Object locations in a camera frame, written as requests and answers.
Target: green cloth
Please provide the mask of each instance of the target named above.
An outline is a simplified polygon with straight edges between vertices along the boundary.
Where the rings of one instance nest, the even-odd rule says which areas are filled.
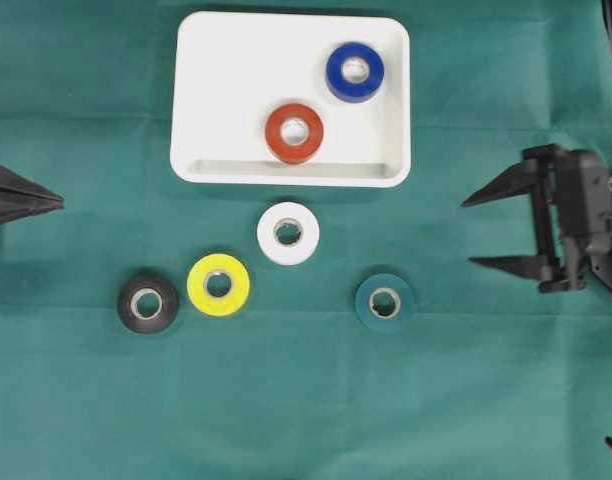
[[[206,8],[401,21],[409,178],[374,190],[176,177],[176,30]],[[548,142],[612,165],[599,0],[0,0],[0,163],[66,199],[0,228],[0,479],[612,478],[612,295],[595,280],[539,295],[466,260],[534,251],[526,198],[458,207]],[[321,225],[293,268],[254,234],[282,199]],[[186,296],[209,252],[251,273],[230,318]],[[115,312],[143,268],[180,292],[160,335]],[[376,271],[414,291],[404,334],[355,316]]]

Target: red tape roll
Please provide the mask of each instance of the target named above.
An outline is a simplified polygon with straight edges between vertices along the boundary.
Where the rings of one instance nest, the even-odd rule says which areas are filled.
[[[308,137],[298,145],[286,143],[281,136],[282,125],[290,118],[298,118],[308,125]],[[305,162],[317,151],[323,138],[324,125],[319,115],[301,103],[282,105],[266,121],[266,142],[277,158],[285,163]]]

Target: teal tape roll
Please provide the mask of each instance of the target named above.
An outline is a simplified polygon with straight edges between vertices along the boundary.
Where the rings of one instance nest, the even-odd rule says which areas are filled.
[[[391,297],[390,311],[375,308],[379,296]],[[379,273],[368,277],[355,295],[357,316],[377,333],[397,333],[403,330],[413,316],[413,293],[408,284],[396,275]]]

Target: blue tape roll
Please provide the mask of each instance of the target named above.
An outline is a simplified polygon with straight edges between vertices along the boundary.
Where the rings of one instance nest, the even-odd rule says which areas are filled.
[[[359,57],[370,69],[368,77],[361,83],[352,83],[344,78],[342,66],[349,58]],[[359,103],[375,95],[384,80],[384,63],[379,54],[363,43],[345,43],[337,48],[326,64],[326,81],[333,94],[345,102]]]
[[[395,311],[389,317],[379,316],[373,310],[372,297],[389,293],[395,299]],[[390,273],[368,277],[357,289],[355,295],[357,316],[371,330],[377,333],[397,333],[403,330],[413,316],[413,293],[408,284]]]

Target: black tape roll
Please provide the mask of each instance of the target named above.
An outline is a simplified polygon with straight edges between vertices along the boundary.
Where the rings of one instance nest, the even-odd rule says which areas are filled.
[[[153,294],[158,299],[154,314],[145,316],[137,309],[137,301]],[[137,333],[157,333],[167,328],[175,319],[179,307],[177,290],[161,277],[138,275],[131,278],[119,292],[117,313],[127,328]]]

